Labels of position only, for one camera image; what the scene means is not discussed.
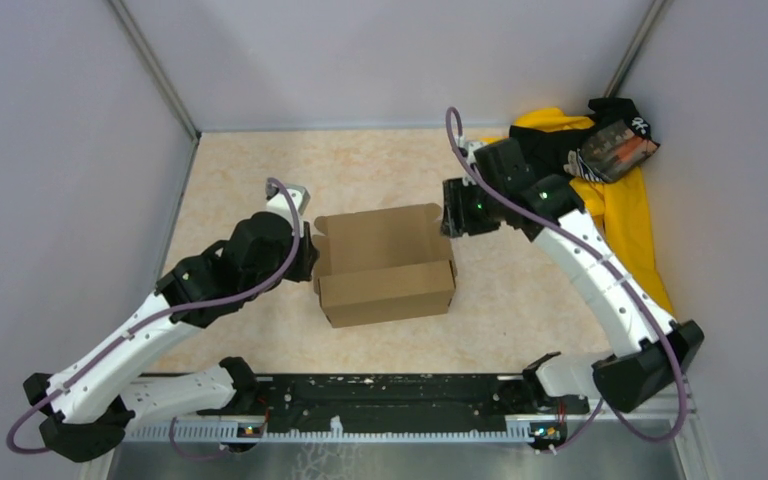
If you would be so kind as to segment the brown cardboard box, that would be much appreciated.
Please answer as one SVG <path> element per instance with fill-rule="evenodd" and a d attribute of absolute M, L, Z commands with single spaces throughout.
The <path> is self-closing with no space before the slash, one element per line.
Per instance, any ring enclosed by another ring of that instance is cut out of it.
<path fill-rule="evenodd" d="M 435 203 L 320 216 L 313 290 L 335 329 L 445 315 L 457 286 Z"/>

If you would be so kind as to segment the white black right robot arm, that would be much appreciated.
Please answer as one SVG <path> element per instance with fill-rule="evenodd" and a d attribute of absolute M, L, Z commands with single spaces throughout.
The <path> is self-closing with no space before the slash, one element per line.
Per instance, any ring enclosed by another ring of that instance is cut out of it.
<path fill-rule="evenodd" d="M 488 144 L 454 138 L 468 165 L 444 181 L 441 232 L 476 236 L 502 225 L 522 231 L 552 259 L 599 321 L 605 353 L 550 353 L 525 370 L 523 398 L 548 412 L 562 396 L 602 398 L 630 413 L 686 372 L 704 340 L 698 324 L 678 322 L 638 284 L 609 247 L 566 178 L 539 177 L 510 139 Z"/>

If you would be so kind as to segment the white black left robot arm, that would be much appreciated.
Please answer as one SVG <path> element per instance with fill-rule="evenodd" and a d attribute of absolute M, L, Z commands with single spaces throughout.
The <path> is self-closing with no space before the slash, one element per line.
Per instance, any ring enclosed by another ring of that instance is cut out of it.
<path fill-rule="evenodd" d="M 90 353 L 58 373 L 34 373 L 24 381 L 31 408 L 21 419 L 44 416 L 43 444 L 35 451 L 83 463 L 146 424 L 252 411 L 261 401 L 260 386 L 240 357 L 177 377 L 143 373 L 172 347 L 282 281 L 310 281 L 318 257 L 308 222 L 261 211 L 240 221 L 229 239 L 181 259 Z"/>

